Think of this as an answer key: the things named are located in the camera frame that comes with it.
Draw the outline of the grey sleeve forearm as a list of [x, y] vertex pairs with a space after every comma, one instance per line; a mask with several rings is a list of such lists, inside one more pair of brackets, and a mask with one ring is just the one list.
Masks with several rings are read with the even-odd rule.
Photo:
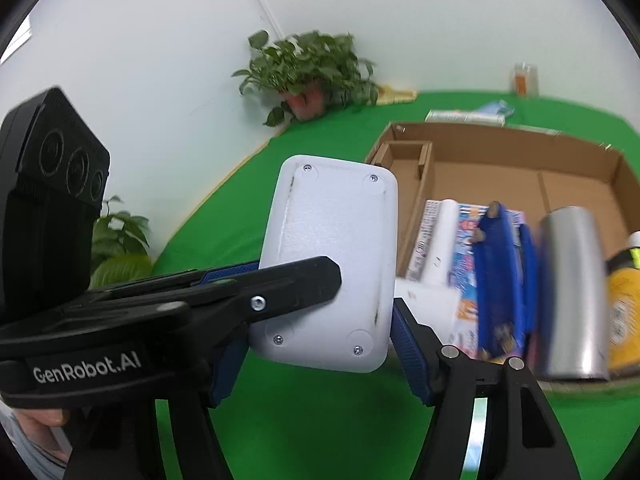
[[36, 479], [62, 479], [67, 462], [58, 460], [35, 443], [32, 443], [24, 434], [18, 423], [14, 411], [17, 408], [10, 408], [1, 403], [1, 425], [9, 440], [14, 445], [16, 452], [21, 456], [26, 467]]

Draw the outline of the person's left hand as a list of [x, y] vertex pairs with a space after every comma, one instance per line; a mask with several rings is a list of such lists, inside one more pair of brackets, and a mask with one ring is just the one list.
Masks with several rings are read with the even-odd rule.
[[70, 412], [60, 408], [50, 410], [15, 410], [14, 415], [20, 424], [24, 434], [32, 443], [51, 454], [58, 460], [66, 463], [70, 452], [58, 442], [53, 429], [66, 425], [70, 418]]

